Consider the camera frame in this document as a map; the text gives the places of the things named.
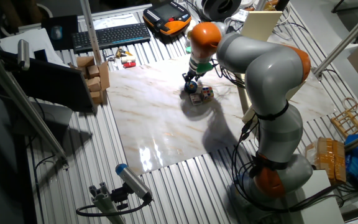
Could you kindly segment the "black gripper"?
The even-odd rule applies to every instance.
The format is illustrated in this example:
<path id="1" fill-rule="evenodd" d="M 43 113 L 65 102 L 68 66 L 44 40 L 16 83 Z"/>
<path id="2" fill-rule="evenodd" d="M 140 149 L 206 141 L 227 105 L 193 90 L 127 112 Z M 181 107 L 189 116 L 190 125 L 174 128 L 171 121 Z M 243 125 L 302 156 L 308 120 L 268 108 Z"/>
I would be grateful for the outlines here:
<path id="1" fill-rule="evenodd" d="M 194 82 L 197 84 L 198 87 L 201 87 L 201 80 L 200 78 L 204 75 L 204 73 L 198 73 L 196 70 L 189 68 L 187 73 L 183 73 L 182 77 L 186 83 L 190 82 L 194 79 Z"/>

